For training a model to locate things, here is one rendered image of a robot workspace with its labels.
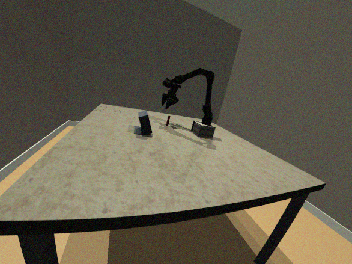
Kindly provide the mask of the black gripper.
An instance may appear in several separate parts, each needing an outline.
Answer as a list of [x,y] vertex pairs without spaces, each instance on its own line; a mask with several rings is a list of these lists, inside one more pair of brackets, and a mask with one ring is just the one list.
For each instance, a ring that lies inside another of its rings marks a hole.
[[171,89],[168,90],[167,94],[162,94],[162,106],[167,101],[165,109],[168,109],[171,105],[176,104],[176,100],[173,99],[174,95],[176,95],[176,92]]

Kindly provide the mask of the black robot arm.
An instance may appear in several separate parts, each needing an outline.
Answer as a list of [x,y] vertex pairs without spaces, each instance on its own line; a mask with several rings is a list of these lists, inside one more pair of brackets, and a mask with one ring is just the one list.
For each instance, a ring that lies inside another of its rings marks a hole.
[[[174,92],[177,92],[178,88],[181,88],[181,85],[177,85],[177,84],[182,84],[183,82],[185,82],[187,79],[190,79],[196,75],[202,74],[204,76],[206,76],[207,79],[207,90],[206,90],[206,102],[205,105],[203,105],[203,112],[205,114],[205,116],[202,119],[203,124],[205,125],[209,125],[212,126],[212,112],[211,112],[211,104],[210,104],[210,100],[211,100],[211,89],[212,89],[212,84],[214,81],[214,72],[212,71],[208,71],[208,70],[204,70],[202,68],[199,68],[197,70],[194,70],[192,72],[186,73],[185,75],[178,75],[176,76],[174,79],[169,80],[168,78],[166,78],[163,81],[163,86],[165,87],[170,87],[171,90],[173,90]],[[173,84],[175,83],[175,85]]]

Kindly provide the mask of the dark grey sloped panel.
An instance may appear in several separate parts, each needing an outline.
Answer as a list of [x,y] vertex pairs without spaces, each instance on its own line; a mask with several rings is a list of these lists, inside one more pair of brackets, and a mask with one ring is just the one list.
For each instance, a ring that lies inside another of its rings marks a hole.
[[135,126],[134,134],[146,135],[152,133],[150,121],[148,118],[147,111],[141,111],[139,114],[140,127]]

